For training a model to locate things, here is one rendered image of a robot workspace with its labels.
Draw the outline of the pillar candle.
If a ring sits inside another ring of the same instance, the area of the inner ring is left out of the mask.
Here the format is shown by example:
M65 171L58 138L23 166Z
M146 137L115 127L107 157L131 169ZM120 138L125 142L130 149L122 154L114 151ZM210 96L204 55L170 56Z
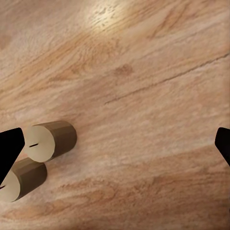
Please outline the pillar candle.
M14 202L42 185L47 178L44 162L30 157L14 162L10 171L0 185L0 199Z
M36 124L24 135L24 150L32 160L47 162L70 151L76 140L76 130L67 121Z

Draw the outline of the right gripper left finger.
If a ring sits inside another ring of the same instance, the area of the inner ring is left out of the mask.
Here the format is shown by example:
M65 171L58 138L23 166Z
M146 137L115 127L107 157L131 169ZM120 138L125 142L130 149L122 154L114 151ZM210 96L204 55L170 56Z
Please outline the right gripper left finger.
M0 185L25 146L21 128L0 133Z

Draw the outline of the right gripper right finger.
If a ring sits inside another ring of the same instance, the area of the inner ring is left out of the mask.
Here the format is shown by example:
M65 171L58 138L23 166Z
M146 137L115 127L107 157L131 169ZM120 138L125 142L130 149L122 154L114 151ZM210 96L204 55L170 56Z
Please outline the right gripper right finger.
M215 145L230 166L230 129L222 127L218 129Z

